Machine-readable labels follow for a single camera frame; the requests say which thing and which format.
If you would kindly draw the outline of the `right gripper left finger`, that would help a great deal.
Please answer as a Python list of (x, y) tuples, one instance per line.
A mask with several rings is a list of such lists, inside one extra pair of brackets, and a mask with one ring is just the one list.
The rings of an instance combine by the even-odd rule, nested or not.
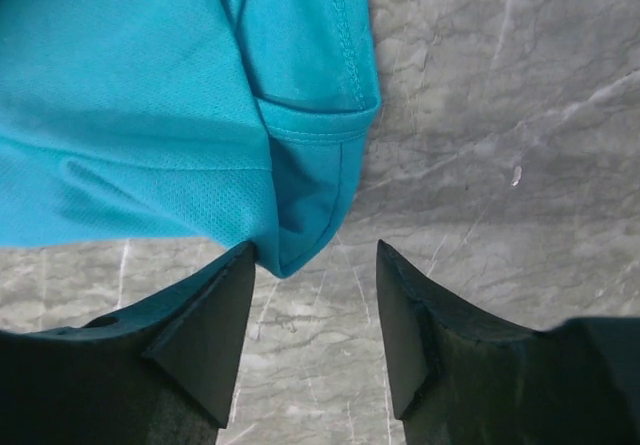
[(242, 243), (81, 327), (1, 335), (5, 444), (213, 444), (229, 421), (255, 284)]

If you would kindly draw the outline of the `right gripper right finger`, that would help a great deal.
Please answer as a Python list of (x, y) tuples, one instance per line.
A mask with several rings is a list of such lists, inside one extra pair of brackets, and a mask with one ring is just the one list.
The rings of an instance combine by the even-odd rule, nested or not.
[(575, 317), (536, 331), (377, 247), (394, 416), (409, 444), (635, 444), (639, 321)]

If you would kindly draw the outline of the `teal t-shirt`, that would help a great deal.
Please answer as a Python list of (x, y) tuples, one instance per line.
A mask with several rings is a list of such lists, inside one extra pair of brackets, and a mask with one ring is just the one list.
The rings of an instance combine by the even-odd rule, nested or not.
[(1, 0), (1, 242), (333, 238), (380, 107), (368, 0)]

